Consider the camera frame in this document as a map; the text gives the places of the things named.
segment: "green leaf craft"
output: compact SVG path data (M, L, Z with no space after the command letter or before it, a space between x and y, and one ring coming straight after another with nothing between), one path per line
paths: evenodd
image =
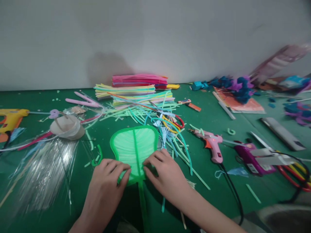
M116 156L116 160L131 166L132 171L128 186L138 183L145 233L150 232L150 227L147 219L147 208L143 189L143 180L146 179L143 170L143 161L157 149L157 142L158 132L151 126L125 128L116 132L110 139L110 146Z

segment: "pink object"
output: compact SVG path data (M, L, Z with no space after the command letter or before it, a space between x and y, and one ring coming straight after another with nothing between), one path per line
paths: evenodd
M277 72L301 58L303 58L311 47L304 45L287 45L280 49L273 56L260 64L250 75L251 82L260 85L267 79L271 78Z
M114 75L113 87L147 86L154 84L156 88L166 89L167 78L154 74Z
M39 137L39 138L33 140L31 143L29 143L29 144L27 144L27 145L25 145L25 146L23 146L23 147L21 147L21 148L18 148L17 150L25 149L25 148L27 148L28 146L31 146L32 144L35 144L36 142L38 142L38 141L40 141L40 140L42 140L42 139L44 139L44 138L47 138L47 137L50 136L50 135L52 135L52 132L49 131L49 132L47 132L46 134L43 134L41 137Z
M253 175L263 176L276 172L276 169L273 166L260 165L257 162L256 157L251 154L252 150L256 150L253 143L248 143L246 145L247 147L235 146L234 149L237 151L239 157L242 158L243 162L247 165Z
M223 138L219 135L214 135L213 133L203 131L203 134L199 133L198 130L195 130L194 134L199 137L203 138L205 141L205 148L210 148L212 150L212 161L214 163L222 163L223 157L221 155L218 143L223 142Z
M59 115L59 111L57 109L53 109L50 111L49 119L55 119Z
M75 92L75 94L79 97L81 97L82 99L85 99L87 102L85 101L80 101L80 100L74 100L74 99L68 99L66 98L65 100L68 103L73 103L73 104L79 104L79 105L85 105L85 106L89 106L89 107L95 107L98 108L100 107L100 105L98 103L96 103L94 100L91 100L90 98L86 97L85 95L80 94L79 92Z

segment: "purple foam flower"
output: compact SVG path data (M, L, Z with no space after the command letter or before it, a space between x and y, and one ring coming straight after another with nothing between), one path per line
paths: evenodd
M237 79L231 80L231 83L232 83L231 87L228 87L227 89L236 91L236 92L238 92L242 88L242 85L243 85L243 83L237 83Z

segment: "wooden stick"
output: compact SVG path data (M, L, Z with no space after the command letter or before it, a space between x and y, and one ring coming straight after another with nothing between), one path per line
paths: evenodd
M10 187L9 191L7 192L7 194L5 195L5 197L2 199L1 203L0 203L0 208L3 205L3 203L5 202L5 200L8 198L8 196L11 194L11 192L13 192L13 188L16 186L17 182L20 180L20 178L22 178L23 174L26 172L27 168L30 166L30 163L32 162L32 160L34 159L34 157L37 155L39 149L37 149L37 151L34 153L34 155L30 158L30 160L28 161L27 165L24 167L24 169L22 170L22 172L17 176L16 180L14 181L14 183L12 184L12 186Z
M187 230L184 214L183 212L180 212L180 214L181 214L182 223L184 224L184 229Z

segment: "hot glue gun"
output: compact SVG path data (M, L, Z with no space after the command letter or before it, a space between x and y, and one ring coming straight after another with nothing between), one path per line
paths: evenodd
M198 130L192 130L190 129L197 137L202 138L205 141L205 147L204 148L210 148L212 150L212 161L214 163L222 163L223 157L221 155L218 143L223 142L223 138L219 135L214 135L213 133L206 132L204 130L198 131Z

